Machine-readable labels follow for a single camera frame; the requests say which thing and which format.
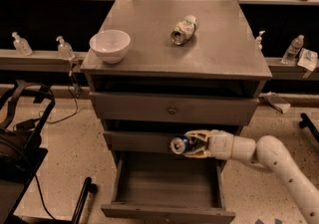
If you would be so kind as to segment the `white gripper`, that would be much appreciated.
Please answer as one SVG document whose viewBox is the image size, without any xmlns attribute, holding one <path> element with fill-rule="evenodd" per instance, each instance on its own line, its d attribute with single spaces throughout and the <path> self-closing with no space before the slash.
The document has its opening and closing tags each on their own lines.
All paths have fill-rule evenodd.
<svg viewBox="0 0 319 224">
<path fill-rule="evenodd" d="M 188 158 L 209 158 L 214 157 L 220 160 L 228 160 L 232 154 L 232 146 L 234 135 L 223 130 L 212 130 L 209 133 L 207 129 L 191 130 L 186 132 L 185 137 L 191 143 L 200 141 L 207 143 L 209 139 L 208 149 L 206 146 L 194 148 L 184 154 Z"/>
</svg>

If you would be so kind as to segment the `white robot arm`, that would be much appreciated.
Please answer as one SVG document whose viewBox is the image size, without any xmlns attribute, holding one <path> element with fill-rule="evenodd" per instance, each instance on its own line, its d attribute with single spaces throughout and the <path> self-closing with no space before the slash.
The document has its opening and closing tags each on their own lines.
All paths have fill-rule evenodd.
<svg viewBox="0 0 319 224">
<path fill-rule="evenodd" d="M 185 135 L 192 158 L 236 160 L 249 167 L 272 171 L 286 186 L 308 224 L 319 224 L 319 190 L 300 170 L 283 142 L 272 135 L 258 140 L 223 130 L 191 130 Z"/>
</svg>

